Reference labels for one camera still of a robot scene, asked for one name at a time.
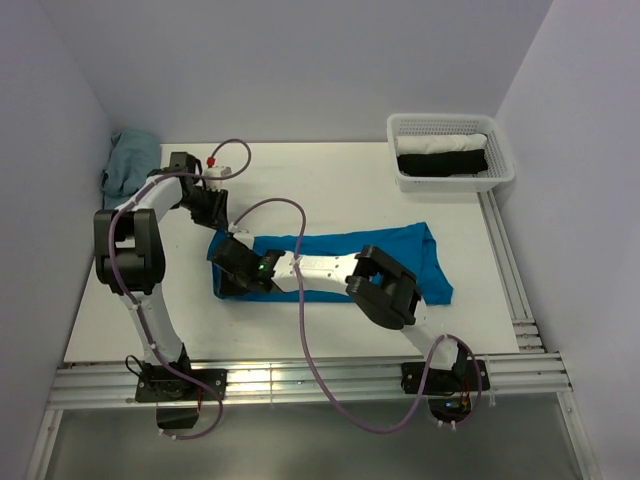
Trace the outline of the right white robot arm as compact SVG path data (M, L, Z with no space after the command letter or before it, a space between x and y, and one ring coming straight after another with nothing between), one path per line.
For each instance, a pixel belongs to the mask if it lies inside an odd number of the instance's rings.
M416 275L376 246L333 256L281 249L258 253L229 236L212 247L208 259L214 270L214 293L222 299L350 301L373 324L401 331L431 357L429 391L448 392L461 387L467 377L467 351L443 326L430 321Z

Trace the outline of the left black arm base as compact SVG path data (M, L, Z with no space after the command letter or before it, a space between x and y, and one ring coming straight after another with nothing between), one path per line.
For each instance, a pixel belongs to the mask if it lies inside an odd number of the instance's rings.
M137 377L134 402L156 404L156 424L169 430L190 430L199 419L205 401L222 401L228 371L222 368L194 369L183 351L169 365L176 375L162 365L140 361L134 355L125 358L125 368Z

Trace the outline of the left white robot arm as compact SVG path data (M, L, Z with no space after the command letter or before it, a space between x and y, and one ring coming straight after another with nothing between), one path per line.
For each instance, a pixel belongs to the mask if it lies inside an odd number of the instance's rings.
M166 259L159 222L182 207L195 224L226 229L228 192L222 182L234 175L214 158L202 164L187 152L174 152L169 165L152 170L130 199L94 215L96 274L129 310L143 345L137 376L146 394L183 399L198 387L162 292Z

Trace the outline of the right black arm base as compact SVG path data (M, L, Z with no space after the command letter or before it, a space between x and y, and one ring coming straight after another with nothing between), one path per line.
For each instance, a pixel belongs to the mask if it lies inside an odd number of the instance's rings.
M430 368L422 390L431 415L439 425L457 427L467 419L477 402L474 396L491 388L486 363L476 363L465 354L451 370Z

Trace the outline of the bright blue t-shirt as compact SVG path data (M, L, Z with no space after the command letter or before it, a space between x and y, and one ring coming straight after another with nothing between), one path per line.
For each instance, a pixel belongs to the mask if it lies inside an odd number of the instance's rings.
M222 271L213 265L212 256L215 249L226 238L226 234L222 232L215 233L207 251L207 260L212 263L213 293L220 299L225 299L221 291ZM253 241L253 250L259 254L271 249L293 251L296 240L295 235L257 236ZM445 306L451 304L454 288L440 267L436 241L425 222L351 233L305 234L300 253L314 256L338 256L360 252L364 245L379 247L415 274L422 298L427 304ZM249 292L239 298L229 297L229 299L263 303L297 303L298 296L297 290L269 295ZM306 286L304 297L305 303L351 303L350 297L345 294L314 291Z

